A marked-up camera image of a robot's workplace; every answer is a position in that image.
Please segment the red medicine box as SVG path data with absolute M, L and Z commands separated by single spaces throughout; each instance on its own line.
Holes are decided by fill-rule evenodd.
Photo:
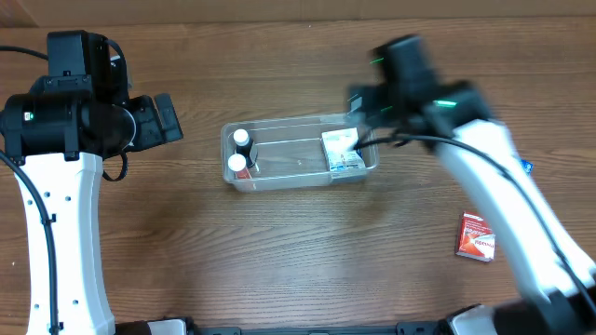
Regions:
M 477 261 L 490 262 L 494 259 L 495 235 L 487 221 L 475 213 L 464 212 L 455 254 Z

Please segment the black bottle white cap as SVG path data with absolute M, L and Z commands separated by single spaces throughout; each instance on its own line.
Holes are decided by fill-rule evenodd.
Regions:
M 258 157 L 258 150 L 254 140 L 246 129 L 234 131 L 233 140 L 236 144 L 236 153 L 243 155 L 247 160 L 247 167 L 252 168 Z

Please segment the blue medicine box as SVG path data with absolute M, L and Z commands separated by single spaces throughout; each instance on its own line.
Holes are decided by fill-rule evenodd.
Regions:
M 530 175 L 532 173 L 534 165 L 531 162 L 522 159 L 521 166 L 526 174 Z

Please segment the orange tube white cap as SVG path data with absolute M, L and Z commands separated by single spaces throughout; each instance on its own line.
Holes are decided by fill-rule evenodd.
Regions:
M 227 166 L 237 179 L 245 180 L 251 178 L 251 173 L 244 155 L 232 154 L 227 160 Z

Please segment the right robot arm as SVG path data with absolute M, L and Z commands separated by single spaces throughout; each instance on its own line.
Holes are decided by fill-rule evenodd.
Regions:
M 404 35 L 372 51 L 380 84 L 356 87 L 350 116 L 388 127 L 387 142 L 422 142 L 488 221 L 520 297 L 442 319 L 442 334 L 586 334 L 595 329 L 595 263 L 567 233 L 522 168 L 506 125 L 468 81 L 443 83 L 422 39 Z

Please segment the white bandage box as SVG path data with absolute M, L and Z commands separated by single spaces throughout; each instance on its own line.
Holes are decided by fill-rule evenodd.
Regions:
M 354 149 L 359 141 L 355 127 L 323 132 L 321 141 L 330 172 L 366 168 L 360 150 Z

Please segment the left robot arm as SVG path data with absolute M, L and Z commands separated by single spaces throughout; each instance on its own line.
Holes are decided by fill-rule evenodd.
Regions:
M 50 33 L 44 59 L 47 75 L 1 113 L 1 158 L 19 183 L 27 224 L 28 332 L 191 333 L 184 317 L 117 323 L 102 274 L 103 164 L 182 138 L 170 96 L 132 98 L 120 46 L 97 33 Z

